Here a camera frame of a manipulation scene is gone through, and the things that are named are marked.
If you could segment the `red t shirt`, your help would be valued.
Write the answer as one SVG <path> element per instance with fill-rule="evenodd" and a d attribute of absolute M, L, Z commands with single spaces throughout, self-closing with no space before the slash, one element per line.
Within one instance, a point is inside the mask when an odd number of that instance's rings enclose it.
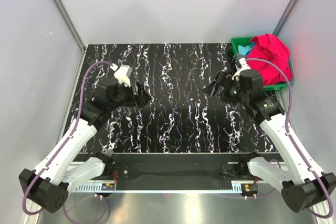
<path fill-rule="evenodd" d="M 255 36 L 250 41 L 255 45 L 247 56 L 247 63 L 251 69 L 261 74 L 263 85 L 270 86 L 283 83 L 285 79 L 292 80 L 293 74 L 289 67 L 290 52 L 278 37 L 264 34 Z"/>

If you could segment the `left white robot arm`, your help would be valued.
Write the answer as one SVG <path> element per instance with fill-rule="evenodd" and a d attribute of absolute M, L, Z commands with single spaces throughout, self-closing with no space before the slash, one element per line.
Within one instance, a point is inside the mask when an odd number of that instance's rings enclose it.
<path fill-rule="evenodd" d="M 31 200 L 50 213 L 57 212 L 69 194 L 92 178 L 103 180 L 113 175 L 112 158 L 106 154 L 98 154 L 81 165 L 69 169 L 69 165 L 82 147 L 106 124 L 111 113 L 122 106 L 128 108 L 144 108 L 151 100 L 143 85 L 137 83 L 137 93 L 132 87 L 124 84 L 109 86 L 98 85 L 92 99 L 81 102 L 77 118 L 48 156 L 34 169 L 23 169 L 19 175 L 24 198 L 22 208 L 26 208 L 26 200 Z"/>

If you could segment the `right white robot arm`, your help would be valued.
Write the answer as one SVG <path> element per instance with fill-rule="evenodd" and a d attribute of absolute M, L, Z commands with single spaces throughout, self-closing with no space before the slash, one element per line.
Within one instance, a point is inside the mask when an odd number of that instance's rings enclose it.
<path fill-rule="evenodd" d="M 220 71 L 215 80 L 203 89 L 214 97 L 219 87 L 219 99 L 234 105 L 242 104 L 247 114 L 271 138 L 287 170 L 270 164 L 260 154 L 251 153 L 238 163 L 239 176 L 244 180 L 258 177 L 279 191 L 293 212 L 301 212 L 330 198 L 335 190 L 335 174 L 326 173 L 308 154 L 295 132 L 288 115 L 278 100 L 268 96 L 262 76 L 256 70 L 235 74 Z"/>

